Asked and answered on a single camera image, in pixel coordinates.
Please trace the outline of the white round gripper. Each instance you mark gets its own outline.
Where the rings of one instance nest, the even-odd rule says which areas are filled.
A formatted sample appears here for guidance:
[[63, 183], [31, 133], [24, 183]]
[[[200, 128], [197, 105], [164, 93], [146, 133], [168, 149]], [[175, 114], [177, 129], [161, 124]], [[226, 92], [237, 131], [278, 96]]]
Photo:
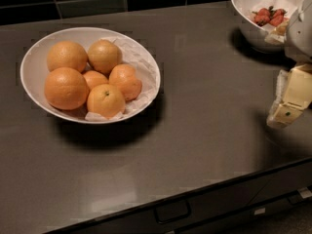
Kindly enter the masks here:
[[[303, 0], [286, 30], [285, 54], [296, 62], [312, 62], [312, 0]], [[298, 119], [312, 102], [312, 64], [298, 63], [277, 77], [276, 98], [266, 124], [282, 129]]]

